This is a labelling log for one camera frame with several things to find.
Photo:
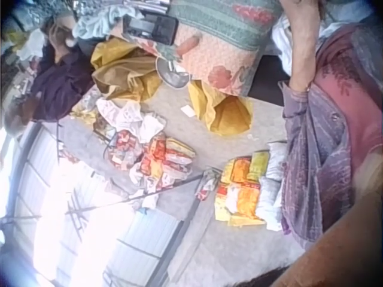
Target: maroon shirt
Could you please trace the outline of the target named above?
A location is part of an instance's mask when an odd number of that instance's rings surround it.
[[[33,120],[57,121],[71,112],[72,107],[94,85],[93,66],[78,47],[54,63],[54,48],[48,44],[42,50],[42,59],[31,95],[41,92]]]

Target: black device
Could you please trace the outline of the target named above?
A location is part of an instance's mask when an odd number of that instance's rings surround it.
[[[123,16],[123,37],[130,36],[152,40],[164,45],[172,45],[177,32],[178,20],[167,15],[141,12],[143,19]]]

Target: person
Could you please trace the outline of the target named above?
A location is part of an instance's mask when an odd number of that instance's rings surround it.
[[[360,197],[353,178],[382,155],[380,25],[346,24],[316,50],[318,0],[280,0],[293,38],[284,96],[287,159],[282,226],[309,249]]]
[[[30,93],[15,98],[5,112],[4,127],[8,134],[22,134],[28,122],[56,122],[71,112],[72,107],[94,85],[90,56],[93,49],[84,53],[79,45],[69,48],[66,40],[71,32],[55,22],[44,25],[47,43],[42,50],[37,75]]]

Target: yellow cloth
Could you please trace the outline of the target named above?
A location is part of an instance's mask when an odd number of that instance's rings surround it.
[[[91,59],[96,71],[93,79],[107,99],[143,102],[151,98],[161,79],[156,58],[140,53],[135,44],[113,38],[96,46]]]
[[[250,100],[229,96],[202,81],[188,84],[194,111],[208,130],[221,136],[231,136],[250,129],[253,104]]]
[[[13,43],[13,52],[16,52],[17,50],[21,49],[24,46],[25,42],[28,40],[28,37],[29,33],[15,31],[13,29],[10,29],[9,31],[6,31],[4,33],[4,39]]]

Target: small white card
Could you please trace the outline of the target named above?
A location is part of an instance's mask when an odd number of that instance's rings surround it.
[[[189,118],[192,118],[192,117],[195,117],[196,116],[196,112],[194,112],[194,109],[189,106],[189,105],[186,105],[186,106],[183,106],[181,108],[181,110],[189,117]]]

